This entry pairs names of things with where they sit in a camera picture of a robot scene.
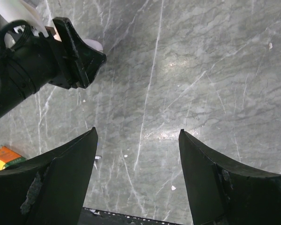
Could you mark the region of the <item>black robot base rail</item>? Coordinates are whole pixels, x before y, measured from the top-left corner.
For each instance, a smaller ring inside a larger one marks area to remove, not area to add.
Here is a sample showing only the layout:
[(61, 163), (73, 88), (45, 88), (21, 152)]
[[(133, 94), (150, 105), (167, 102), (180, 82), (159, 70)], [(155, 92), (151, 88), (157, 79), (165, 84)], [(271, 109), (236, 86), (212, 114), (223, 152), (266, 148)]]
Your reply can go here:
[(83, 207), (78, 225), (176, 225), (176, 223)]

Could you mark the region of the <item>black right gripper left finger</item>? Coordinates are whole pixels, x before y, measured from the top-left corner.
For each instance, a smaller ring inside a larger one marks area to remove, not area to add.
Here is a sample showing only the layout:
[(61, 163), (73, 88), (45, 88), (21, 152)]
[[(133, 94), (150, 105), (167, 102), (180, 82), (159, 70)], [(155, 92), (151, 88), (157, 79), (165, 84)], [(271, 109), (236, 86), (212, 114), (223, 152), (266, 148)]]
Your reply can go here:
[(78, 223), (97, 150), (95, 128), (0, 171), (0, 225)]

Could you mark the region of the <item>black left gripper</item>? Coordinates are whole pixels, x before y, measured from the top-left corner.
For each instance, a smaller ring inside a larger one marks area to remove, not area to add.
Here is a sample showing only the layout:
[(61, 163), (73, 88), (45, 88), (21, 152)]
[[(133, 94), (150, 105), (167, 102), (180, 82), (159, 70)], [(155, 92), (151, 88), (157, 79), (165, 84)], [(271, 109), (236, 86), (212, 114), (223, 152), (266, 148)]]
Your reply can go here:
[(68, 18), (56, 17), (53, 23), (61, 42), (31, 37), (19, 48), (8, 48), (0, 38), (0, 118), (47, 83), (69, 89), (65, 69), (59, 66), (64, 59), (73, 80), (71, 86), (84, 89), (106, 62), (106, 55), (87, 45)]

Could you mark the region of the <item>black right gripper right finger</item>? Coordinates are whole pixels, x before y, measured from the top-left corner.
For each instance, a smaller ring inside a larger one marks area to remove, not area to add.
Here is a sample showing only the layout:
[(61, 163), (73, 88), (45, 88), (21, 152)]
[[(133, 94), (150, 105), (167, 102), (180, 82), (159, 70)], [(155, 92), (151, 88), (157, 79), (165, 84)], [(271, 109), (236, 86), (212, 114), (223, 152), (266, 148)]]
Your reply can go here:
[(237, 162), (184, 130), (178, 142), (194, 224), (281, 225), (281, 174)]

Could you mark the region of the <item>white earbud charging case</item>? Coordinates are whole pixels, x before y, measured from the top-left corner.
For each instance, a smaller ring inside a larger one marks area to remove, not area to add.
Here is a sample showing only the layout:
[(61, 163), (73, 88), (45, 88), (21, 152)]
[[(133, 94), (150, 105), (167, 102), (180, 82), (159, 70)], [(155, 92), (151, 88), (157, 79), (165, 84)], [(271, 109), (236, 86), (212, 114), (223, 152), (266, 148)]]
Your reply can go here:
[(96, 51), (99, 52), (104, 52), (103, 46), (100, 42), (96, 41), (96, 40), (92, 40), (92, 39), (85, 39), (84, 43), (87, 44), (89, 47), (95, 49)]

